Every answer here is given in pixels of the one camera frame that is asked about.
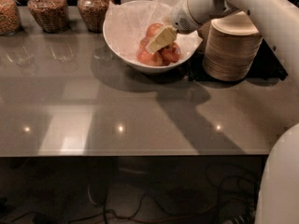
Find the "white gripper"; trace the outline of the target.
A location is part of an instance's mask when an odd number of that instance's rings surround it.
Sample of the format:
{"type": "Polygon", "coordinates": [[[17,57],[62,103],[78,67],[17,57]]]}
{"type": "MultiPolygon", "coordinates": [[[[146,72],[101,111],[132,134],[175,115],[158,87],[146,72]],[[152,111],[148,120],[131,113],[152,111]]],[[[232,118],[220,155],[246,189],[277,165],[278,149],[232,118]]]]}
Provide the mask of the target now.
{"type": "Polygon", "coordinates": [[[160,28],[149,40],[146,51],[153,54],[174,42],[178,33],[188,35],[196,31],[211,20],[216,10],[216,0],[180,0],[170,15],[174,27],[167,25],[160,28]]]}

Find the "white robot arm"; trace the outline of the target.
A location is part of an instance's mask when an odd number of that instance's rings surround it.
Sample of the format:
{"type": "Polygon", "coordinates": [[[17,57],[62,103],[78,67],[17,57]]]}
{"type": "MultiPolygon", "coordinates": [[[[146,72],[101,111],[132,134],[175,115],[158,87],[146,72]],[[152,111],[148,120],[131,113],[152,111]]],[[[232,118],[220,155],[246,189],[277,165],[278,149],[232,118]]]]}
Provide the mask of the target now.
{"type": "MultiPolygon", "coordinates": [[[[166,17],[177,33],[245,12],[291,76],[299,79],[299,7],[288,0],[180,0],[166,17]]],[[[274,144],[263,170],[255,224],[299,224],[299,124],[274,144]]]]}

